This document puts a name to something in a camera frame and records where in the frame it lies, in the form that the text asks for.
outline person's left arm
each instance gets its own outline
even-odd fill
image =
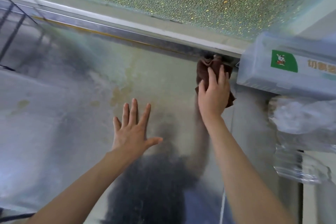
[[[113,119],[115,135],[112,151],[38,211],[27,224],[83,223],[99,197],[126,167],[149,147],[162,141],[160,137],[145,139],[150,111],[151,105],[147,104],[137,124],[137,100],[133,99],[131,111],[126,103],[122,122],[117,117]]]

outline black wire rack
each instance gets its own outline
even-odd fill
[[[0,35],[6,35],[6,40],[4,44],[0,45],[0,68],[4,68],[10,71],[15,71],[15,69],[5,66],[1,63],[3,57],[6,55],[9,47],[11,46],[15,36],[17,35],[20,27],[26,23],[26,25],[30,25],[33,27],[39,27],[41,29],[41,35],[43,37],[44,31],[39,26],[39,24],[28,14],[26,14],[18,5],[16,5],[12,0],[0,0]],[[20,16],[18,21],[11,27],[10,32],[2,32],[3,25],[9,20],[11,14],[16,14]]]

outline black cable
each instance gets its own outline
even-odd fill
[[[11,220],[20,220],[20,219],[30,218],[34,214],[35,213],[25,213],[25,214],[20,214],[20,215],[2,217],[2,218],[0,218],[0,223],[11,221]]]

